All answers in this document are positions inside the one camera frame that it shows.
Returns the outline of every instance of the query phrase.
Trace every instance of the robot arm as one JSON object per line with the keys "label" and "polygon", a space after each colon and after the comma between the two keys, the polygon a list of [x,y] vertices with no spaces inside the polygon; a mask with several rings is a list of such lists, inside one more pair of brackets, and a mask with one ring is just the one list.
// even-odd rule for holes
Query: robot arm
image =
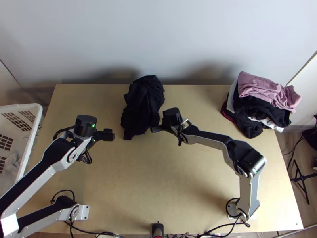
{"label": "robot arm", "polygon": [[162,120],[162,125],[152,128],[152,132],[165,130],[173,134],[179,146],[199,143],[222,150],[226,164],[240,177],[240,198],[229,203],[226,209],[229,216],[241,216],[246,222],[260,206],[257,199],[259,175],[266,158],[244,141],[199,130],[189,120],[182,119],[178,108],[164,111]]}
{"label": "robot arm", "polygon": [[60,196],[51,206],[17,218],[16,212],[58,171],[81,161],[97,141],[113,141],[111,129],[97,131],[95,117],[79,115],[73,127],[61,129],[42,160],[0,198],[0,237],[27,237],[56,221],[86,220],[89,206]]}

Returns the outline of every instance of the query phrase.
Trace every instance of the pile of clothes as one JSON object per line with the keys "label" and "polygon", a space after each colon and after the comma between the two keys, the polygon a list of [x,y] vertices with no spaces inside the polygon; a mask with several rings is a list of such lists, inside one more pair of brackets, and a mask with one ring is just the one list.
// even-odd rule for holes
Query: pile of clothes
{"label": "pile of clothes", "polygon": [[269,79],[240,72],[230,87],[221,113],[236,123],[246,137],[254,138],[263,128],[282,132],[291,124],[290,113],[295,113],[301,99],[293,86],[284,88]]}
{"label": "pile of clothes", "polygon": [[143,135],[160,122],[159,109],[165,101],[164,88],[155,75],[147,75],[133,81],[124,95],[126,108],[121,116],[124,140]]}

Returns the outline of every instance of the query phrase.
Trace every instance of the wooden table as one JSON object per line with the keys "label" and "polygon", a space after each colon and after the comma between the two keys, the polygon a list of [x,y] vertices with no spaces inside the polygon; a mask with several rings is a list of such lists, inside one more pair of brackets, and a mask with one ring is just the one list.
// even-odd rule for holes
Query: wooden table
{"label": "wooden table", "polygon": [[[199,129],[245,140],[267,158],[260,176],[260,207],[250,228],[234,232],[302,229],[302,221],[273,130],[247,139],[220,114],[229,86],[165,85],[161,111],[178,107]],[[97,128],[112,128],[113,142],[98,142],[91,150],[91,165],[75,163],[58,172],[20,209],[24,215],[50,204],[59,190],[72,189],[76,201],[90,205],[89,218],[75,226],[117,234],[150,234],[160,221],[166,234],[202,233],[231,223],[226,202],[239,197],[238,176],[223,160],[222,152],[199,144],[178,147],[166,132],[123,140],[120,126],[128,85],[57,85],[37,140],[29,168],[42,157],[55,132],[75,123],[78,114],[97,117]],[[229,227],[219,229],[225,233]],[[43,232],[69,233],[57,222]]]}

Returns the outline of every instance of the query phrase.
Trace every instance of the wooden floor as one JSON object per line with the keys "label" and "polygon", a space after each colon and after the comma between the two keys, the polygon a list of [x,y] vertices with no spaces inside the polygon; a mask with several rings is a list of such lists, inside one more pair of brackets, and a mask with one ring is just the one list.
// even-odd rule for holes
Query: wooden floor
{"label": "wooden floor", "polygon": [[[276,133],[277,139],[279,141],[279,145],[281,148],[281,152],[287,153],[292,150],[293,145],[300,138],[301,134],[293,134],[293,133]],[[290,155],[286,155],[284,157],[285,163],[287,164]],[[303,175],[309,175],[311,173],[316,172],[316,170],[312,169],[312,165],[314,161],[317,159],[317,151],[309,146],[309,144],[302,140],[298,146],[296,147],[294,159],[296,159],[297,164],[300,167],[300,170]],[[295,175],[295,168],[292,169],[290,167],[289,174],[291,177]],[[300,215],[302,217],[303,225],[309,226],[317,223],[317,177],[310,178],[305,181],[306,188],[308,190],[308,196],[310,198],[311,204],[308,205],[306,203],[306,199],[301,192],[301,190],[295,185],[292,184],[294,194],[297,200],[298,208],[300,210]],[[277,236],[276,232],[263,232],[263,233],[241,233],[241,234],[233,234],[230,237],[241,237],[241,238],[272,238]],[[35,233],[30,236],[31,238],[69,238],[70,234],[49,234],[49,233]],[[75,238],[93,238],[94,235],[74,235]],[[128,236],[127,238],[135,238],[142,237],[148,238],[148,236]],[[289,238],[315,238],[317,237],[317,227],[288,236]]]}

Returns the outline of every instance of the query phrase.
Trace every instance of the white laundry basket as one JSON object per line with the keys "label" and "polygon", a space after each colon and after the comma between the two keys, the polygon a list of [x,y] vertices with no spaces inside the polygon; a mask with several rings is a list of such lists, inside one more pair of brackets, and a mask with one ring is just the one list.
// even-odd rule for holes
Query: white laundry basket
{"label": "white laundry basket", "polygon": [[24,175],[42,112],[37,103],[0,107],[0,197]]}

